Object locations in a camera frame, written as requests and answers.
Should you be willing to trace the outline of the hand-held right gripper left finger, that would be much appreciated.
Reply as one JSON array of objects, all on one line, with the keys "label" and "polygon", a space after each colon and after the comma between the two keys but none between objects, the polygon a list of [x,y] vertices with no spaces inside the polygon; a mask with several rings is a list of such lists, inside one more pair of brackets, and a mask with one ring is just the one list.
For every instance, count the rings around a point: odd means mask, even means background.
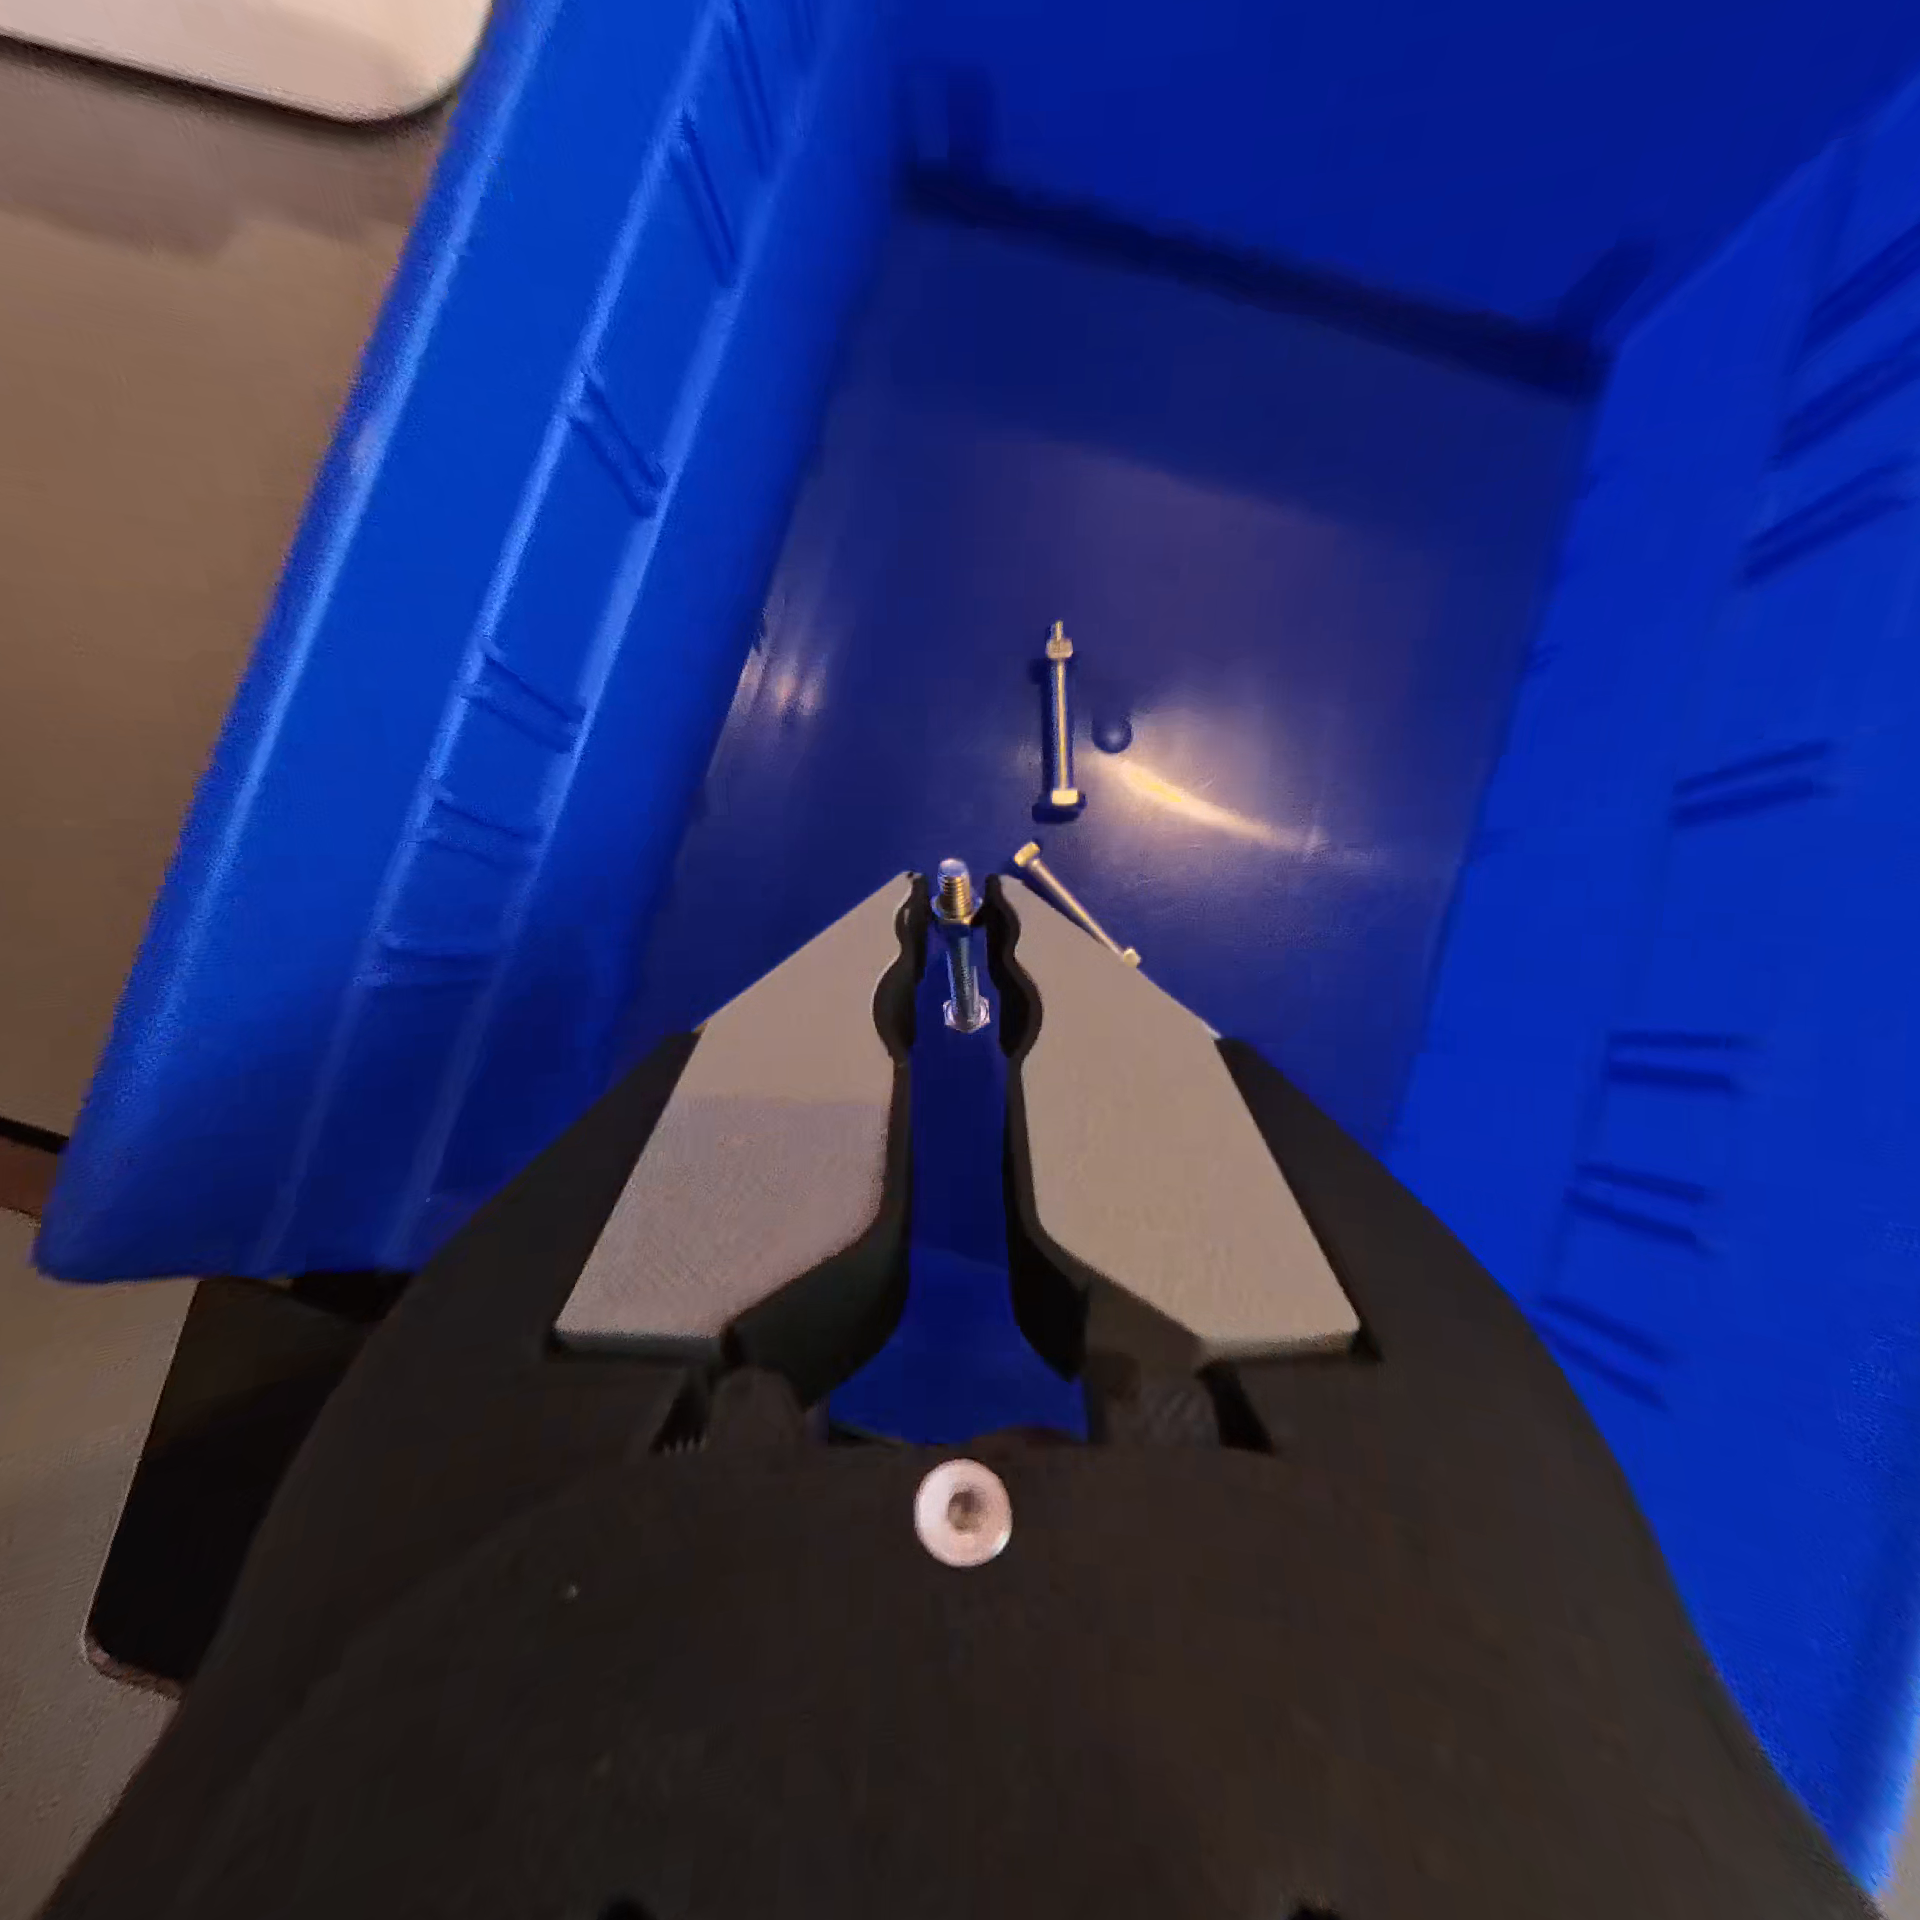
[{"label": "hand-held right gripper left finger", "polygon": [[899,1318],[922,876],[696,1031],[556,1317],[565,1352],[781,1375],[822,1400]]}]

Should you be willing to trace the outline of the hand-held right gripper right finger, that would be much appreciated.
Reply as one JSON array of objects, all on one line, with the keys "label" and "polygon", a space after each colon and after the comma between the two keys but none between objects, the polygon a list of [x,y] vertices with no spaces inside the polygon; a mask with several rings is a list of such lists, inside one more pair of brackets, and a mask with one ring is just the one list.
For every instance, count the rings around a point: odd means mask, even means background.
[{"label": "hand-held right gripper right finger", "polygon": [[1348,1355],[1329,1252],[1242,1098],[1219,1033],[1024,886],[989,886],[1004,1011],[1004,1193],[1027,1341],[1201,1375]]}]

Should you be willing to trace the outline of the long steel bolt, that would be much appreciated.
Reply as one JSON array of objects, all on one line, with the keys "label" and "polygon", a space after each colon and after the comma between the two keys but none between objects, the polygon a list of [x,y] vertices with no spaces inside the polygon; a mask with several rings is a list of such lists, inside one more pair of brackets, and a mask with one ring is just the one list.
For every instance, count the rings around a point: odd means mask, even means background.
[{"label": "long steel bolt", "polygon": [[[1069,639],[1068,625],[1062,619],[1054,619],[1049,630],[1054,625],[1062,625],[1065,636]],[[1041,722],[1045,722],[1045,741],[1041,741],[1045,787],[1038,791],[1038,799],[1037,799],[1038,823],[1069,821],[1085,806],[1085,792],[1076,778],[1076,759],[1075,759],[1071,660],[1075,660],[1075,646],[1071,646],[1071,658],[1065,664],[1049,664],[1041,649],[1041,656],[1035,669],[1035,679],[1037,679],[1037,688],[1041,699]]]},{"label": "long steel bolt", "polygon": [[1102,947],[1113,959],[1117,959],[1115,947],[1127,947],[1117,942],[1117,937],[1093,914],[1093,910],[1087,910],[1083,898],[1047,863],[1045,852],[1037,842],[1027,842],[1021,849],[1017,849],[1012,866],[1035,894],[1045,898],[1097,947]]},{"label": "long steel bolt", "polygon": [[[966,862],[944,858],[941,862],[933,876],[933,893],[943,876],[953,876],[953,875],[967,875],[972,880],[972,872],[967,870]],[[977,960],[977,941],[975,941],[977,914],[970,927],[948,927],[936,914],[933,914],[933,924],[937,927],[943,937],[943,952],[944,952],[944,966],[948,966],[948,1000],[943,1009],[943,1018],[948,1028],[953,1028],[961,1037],[981,1033],[984,1028],[991,1027],[991,1006],[989,1006],[989,993],[984,989],[984,973],[981,973],[981,960]]]}]

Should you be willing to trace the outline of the blue plastic bin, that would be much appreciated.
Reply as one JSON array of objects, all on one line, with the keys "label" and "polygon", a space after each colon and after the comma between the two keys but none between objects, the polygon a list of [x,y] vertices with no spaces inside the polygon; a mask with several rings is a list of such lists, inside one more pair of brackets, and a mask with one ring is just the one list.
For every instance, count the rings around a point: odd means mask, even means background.
[{"label": "blue plastic bin", "polygon": [[[1027,842],[1348,1355],[1021,1334]],[[565,1352],[902,872],[885,1346]],[[497,6],[35,1263],[202,1286],[45,1916],[1875,1916],[1915,6]]]}]

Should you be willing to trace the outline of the white flat pad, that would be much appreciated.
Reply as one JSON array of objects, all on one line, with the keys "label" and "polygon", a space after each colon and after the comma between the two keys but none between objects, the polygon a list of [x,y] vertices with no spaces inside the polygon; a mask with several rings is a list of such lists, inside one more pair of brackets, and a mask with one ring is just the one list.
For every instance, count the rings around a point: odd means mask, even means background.
[{"label": "white flat pad", "polygon": [[2,35],[304,112],[376,124],[440,105],[490,2],[5,2]]}]

